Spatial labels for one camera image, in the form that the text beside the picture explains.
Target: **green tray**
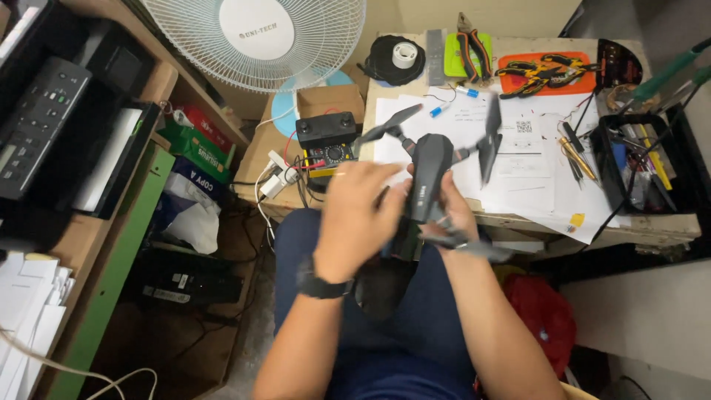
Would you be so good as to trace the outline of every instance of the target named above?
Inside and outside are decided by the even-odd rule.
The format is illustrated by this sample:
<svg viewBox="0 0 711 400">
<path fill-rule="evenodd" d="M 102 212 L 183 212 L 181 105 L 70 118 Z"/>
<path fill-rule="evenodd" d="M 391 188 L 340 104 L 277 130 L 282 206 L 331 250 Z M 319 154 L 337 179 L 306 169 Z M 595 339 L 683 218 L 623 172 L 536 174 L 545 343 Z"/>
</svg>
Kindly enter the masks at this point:
<svg viewBox="0 0 711 400">
<path fill-rule="evenodd" d="M 491 36 L 487 33 L 478 32 L 477 36 L 479 40 L 484 44 L 487 54 L 489 54 L 489 61 L 491 61 Z M 476 73 L 481 76 L 481 66 L 479 66 L 479 59 L 474 54 L 474 51 L 469 49 L 469 57 L 474 63 L 474 69 Z M 464 66 L 461 64 L 461 59 L 459 58 L 459 42 L 456 39 L 456 33 L 450 33 L 447 35 L 447 40 L 444 43 L 444 74 L 447 76 L 453 76 L 456 78 L 466 78 L 466 72 L 464 72 Z"/>
</svg>

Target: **roll of tape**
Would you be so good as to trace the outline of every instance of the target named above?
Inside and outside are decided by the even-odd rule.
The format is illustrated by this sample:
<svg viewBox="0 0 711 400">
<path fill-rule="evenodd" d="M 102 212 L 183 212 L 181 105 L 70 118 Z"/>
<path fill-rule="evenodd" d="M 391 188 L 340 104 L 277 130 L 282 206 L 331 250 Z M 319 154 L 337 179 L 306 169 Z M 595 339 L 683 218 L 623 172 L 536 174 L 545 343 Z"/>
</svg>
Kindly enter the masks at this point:
<svg viewBox="0 0 711 400">
<path fill-rule="evenodd" d="M 407 69 L 415 64 L 417 48 L 408 42 L 398 43 L 392 49 L 392 63 L 401 69 Z"/>
</svg>

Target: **red bag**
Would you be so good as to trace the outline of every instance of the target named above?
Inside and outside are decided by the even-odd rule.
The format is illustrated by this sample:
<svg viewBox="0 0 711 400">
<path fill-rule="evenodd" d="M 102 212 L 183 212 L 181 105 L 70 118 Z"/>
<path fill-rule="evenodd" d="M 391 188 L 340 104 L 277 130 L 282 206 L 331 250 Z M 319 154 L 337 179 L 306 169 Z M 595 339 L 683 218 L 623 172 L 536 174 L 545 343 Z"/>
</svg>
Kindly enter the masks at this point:
<svg viewBox="0 0 711 400">
<path fill-rule="evenodd" d="M 561 378 L 570 361 L 577 331 L 568 301 L 540 276 L 511 274 L 503 292 Z"/>
</svg>

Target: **white cable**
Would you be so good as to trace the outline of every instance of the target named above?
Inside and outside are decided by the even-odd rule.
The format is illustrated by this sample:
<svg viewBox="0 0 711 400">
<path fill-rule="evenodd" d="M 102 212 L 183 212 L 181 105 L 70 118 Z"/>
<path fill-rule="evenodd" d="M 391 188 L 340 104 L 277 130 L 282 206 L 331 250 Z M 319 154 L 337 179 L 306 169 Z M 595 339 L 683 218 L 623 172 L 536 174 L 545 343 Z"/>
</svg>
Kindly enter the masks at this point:
<svg viewBox="0 0 711 400">
<path fill-rule="evenodd" d="M 287 114 L 289 114 L 291 111 L 294 110 L 294 108 L 296 108 L 296 103 L 294 103 L 294 106 L 293 106 L 293 107 L 289 108 L 284 114 L 281 114 L 279 117 L 272 118 L 271 120 L 266 120 L 266 121 L 260 122 L 260 123 L 255 127 L 255 132 L 257 131 L 257 129 L 259 129 L 259 127 L 261 127 L 261 126 L 264 125 L 264 124 L 268 124 L 268 123 L 270 123 L 270 122 L 272 122 L 272 121 L 278 120 L 279 118 L 286 117 Z"/>
<path fill-rule="evenodd" d="M 119 379 L 117 381 L 112 381 L 109 377 L 106 377 L 104 375 L 97 374 L 95 372 L 85 372 L 85 371 L 80 371 L 79 369 L 73 369 L 73 368 L 67 367 L 65 365 L 59 364 L 58 362 L 54 362 L 46 357 L 43 357 L 43 356 L 33 352 L 31 349 L 27 348 L 27 346 L 20 343 L 15 338 L 8 336 L 6 334 L 6 331 L 3 329 L 3 327 L 0 327 L 0 339 L 7 342 L 7 344 L 9 344 L 10 347 L 13 347 L 20 353 L 26 355 L 27 357 L 30 357 L 31 359 L 35 359 L 44 365 L 47 365 L 47 366 L 52 367 L 54 369 L 59 369 L 60 371 L 70 372 L 71 374 L 83 375 L 84 377 L 98 378 L 98 379 L 101 379 L 101 380 L 109 383 L 109 386 L 106 386 L 105 388 L 101 389 L 99 392 L 97 392 L 96 394 L 94 394 L 87 400 L 96 399 L 98 396 L 101 396 L 106 391 L 110 390 L 111 388 L 116 388 L 116 390 L 119 392 L 119 395 L 121 396 L 121 399 L 126 400 L 126 396 L 124 396 L 124 392 L 119 388 L 119 384 L 121 382 L 123 382 L 124 380 L 126 380 L 126 379 L 132 377 L 133 375 L 138 374 L 139 372 L 142 372 L 142 371 L 152 372 L 153 376 L 155 377 L 155 380 L 153 383 L 153 388 L 151 389 L 151 393 L 148 396 L 148 400 L 153 399 L 153 394 L 156 391 L 156 385 L 158 384 L 158 374 L 156 374 L 156 372 L 153 369 L 150 369 L 150 368 L 137 369 L 136 371 L 133 371 L 132 373 L 126 375 L 125 377 L 122 377 L 121 379 Z"/>
<path fill-rule="evenodd" d="M 267 222 L 267 229 L 269 230 L 267 232 L 267 243 L 269 244 L 269 247 L 272 249 L 272 252 L 274 252 L 274 246 L 272 246 L 272 242 L 269 241 L 269 235 L 272 235 L 272 239 L 274 239 L 274 231 L 272 230 L 272 223 L 269 222 L 269 218 L 267 218 L 267 215 L 264 214 L 264 211 L 262 210 L 262 204 L 260 203 L 260 196 L 259 192 L 257 191 L 259 189 L 259 182 L 262 180 L 262 176 L 264 176 L 264 173 L 267 172 L 269 169 L 269 166 L 262 171 L 262 173 L 259 175 L 257 178 L 257 182 L 255 182 L 255 200 L 257 201 L 257 209 L 260 211 L 260 214 L 262 215 L 262 218 Z"/>
</svg>

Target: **green box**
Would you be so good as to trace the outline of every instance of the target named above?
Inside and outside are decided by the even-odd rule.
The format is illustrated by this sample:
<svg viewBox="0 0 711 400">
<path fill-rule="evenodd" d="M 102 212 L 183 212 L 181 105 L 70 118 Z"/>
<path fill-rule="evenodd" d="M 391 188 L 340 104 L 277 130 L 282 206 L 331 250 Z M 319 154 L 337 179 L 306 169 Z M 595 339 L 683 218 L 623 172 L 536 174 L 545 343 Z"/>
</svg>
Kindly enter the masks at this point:
<svg viewBox="0 0 711 400">
<path fill-rule="evenodd" d="M 185 156 L 220 183 L 230 180 L 228 156 L 199 130 L 178 125 L 173 118 L 167 117 L 166 127 L 158 133 L 171 143 L 171 154 Z"/>
</svg>

